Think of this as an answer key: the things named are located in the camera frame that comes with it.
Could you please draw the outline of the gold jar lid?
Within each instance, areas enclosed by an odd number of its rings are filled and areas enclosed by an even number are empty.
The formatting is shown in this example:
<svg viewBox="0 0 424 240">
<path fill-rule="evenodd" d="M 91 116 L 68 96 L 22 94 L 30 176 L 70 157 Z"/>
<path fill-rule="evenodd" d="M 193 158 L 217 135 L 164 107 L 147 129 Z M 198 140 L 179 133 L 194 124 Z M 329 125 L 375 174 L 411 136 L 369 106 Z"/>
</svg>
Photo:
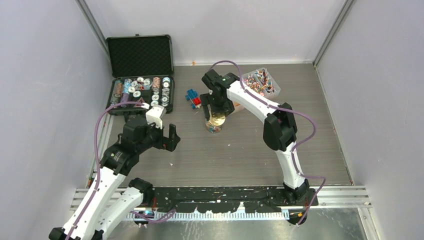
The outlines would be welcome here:
<svg viewBox="0 0 424 240">
<path fill-rule="evenodd" d="M 226 121 L 226 115 L 224 113 L 210 113 L 208 123 L 215 127 L 222 126 Z"/>
</svg>

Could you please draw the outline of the clear plastic jar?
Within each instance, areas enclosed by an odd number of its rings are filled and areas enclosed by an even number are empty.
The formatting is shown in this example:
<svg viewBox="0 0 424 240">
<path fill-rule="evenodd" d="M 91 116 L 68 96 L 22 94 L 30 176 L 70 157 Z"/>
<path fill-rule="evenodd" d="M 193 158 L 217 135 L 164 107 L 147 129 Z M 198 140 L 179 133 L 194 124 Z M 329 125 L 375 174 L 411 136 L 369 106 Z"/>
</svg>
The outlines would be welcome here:
<svg viewBox="0 0 424 240">
<path fill-rule="evenodd" d="M 218 124 L 218 125 L 212 124 L 209 121 L 206 121 L 205 125 L 206 125 L 206 129 L 208 130 L 208 132 L 210 132 L 212 134 L 219 133 L 222 130 L 222 126 L 223 126 L 222 124 Z"/>
</svg>

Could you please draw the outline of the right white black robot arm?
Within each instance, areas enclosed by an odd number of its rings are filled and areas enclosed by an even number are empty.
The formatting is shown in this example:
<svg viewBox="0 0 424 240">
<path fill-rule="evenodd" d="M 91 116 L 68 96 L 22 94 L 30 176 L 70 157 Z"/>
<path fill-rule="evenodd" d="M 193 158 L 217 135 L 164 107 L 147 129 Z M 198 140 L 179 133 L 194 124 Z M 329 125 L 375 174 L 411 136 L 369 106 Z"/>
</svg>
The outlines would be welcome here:
<svg viewBox="0 0 424 240">
<path fill-rule="evenodd" d="M 288 103 L 278 105 L 248 86 L 242 86 L 240 78 L 233 73 L 221 76 L 211 69 L 201 80 L 209 89 L 208 93 L 200 95 L 206 120 L 209 121 L 212 115 L 228 116 L 235 110 L 234 102 L 237 102 L 262 122 L 263 141 L 275 151 L 283 172 L 282 195 L 291 205 L 299 205 L 310 185 L 294 148 L 298 128 L 292 107 Z"/>
</svg>

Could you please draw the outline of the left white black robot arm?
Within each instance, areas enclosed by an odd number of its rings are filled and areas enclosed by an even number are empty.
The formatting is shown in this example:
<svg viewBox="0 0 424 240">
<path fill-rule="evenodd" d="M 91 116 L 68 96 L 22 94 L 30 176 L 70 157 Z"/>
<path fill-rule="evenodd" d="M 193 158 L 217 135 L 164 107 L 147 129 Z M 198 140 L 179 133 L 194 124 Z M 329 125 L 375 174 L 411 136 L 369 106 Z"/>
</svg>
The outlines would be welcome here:
<svg viewBox="0 0 424 240">
<path fill-rule="evenodd" d="M 122 195 L 107 206 L 116 189 L 151 148 L 173 152 L 180 142 L 175 124 L 169 124 L 168 136 L 160 118 L 137 116 L 123 126 L 117 141 L 108 147 L 99 162 L 92 185 L 72 217 L 55 227 L 50 240 L 106 240 L 116 226 L 135 207 L 148 207 L 154 199 L 153 185 L 134 178 Z"/>
</svg>

